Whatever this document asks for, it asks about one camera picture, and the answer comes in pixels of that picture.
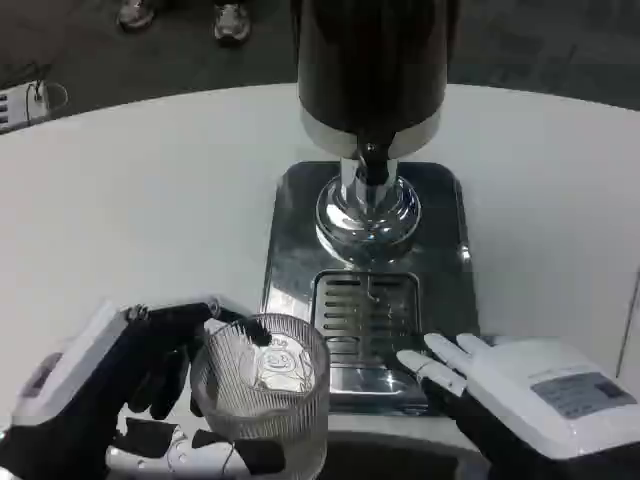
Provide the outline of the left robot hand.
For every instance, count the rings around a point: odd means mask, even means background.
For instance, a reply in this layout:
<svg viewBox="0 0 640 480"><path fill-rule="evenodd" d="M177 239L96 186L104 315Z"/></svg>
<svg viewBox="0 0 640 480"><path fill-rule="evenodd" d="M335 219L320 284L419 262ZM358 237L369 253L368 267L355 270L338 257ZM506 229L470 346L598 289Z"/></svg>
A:
<svg viewBox="0 0 640 480"><path fill-rule="evenodd" d="M256 319L216 299L101 306L21 389L1 434L5 479L256 479L281 474L275 440L187 435L168 417L206 338L230 327L265 346Z"/></svg>

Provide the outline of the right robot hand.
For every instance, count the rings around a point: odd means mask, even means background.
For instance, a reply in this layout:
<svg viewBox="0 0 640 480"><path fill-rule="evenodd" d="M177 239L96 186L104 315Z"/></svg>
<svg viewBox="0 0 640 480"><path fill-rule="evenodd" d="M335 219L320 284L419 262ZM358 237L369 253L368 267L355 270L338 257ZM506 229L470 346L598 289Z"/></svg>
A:
<svg viewBox="0 0 640 480"><path fill-rule="evenodd" d="M421 336L396 361L488 462L489 479L636 479L639 400L552 338Z"/></svg>

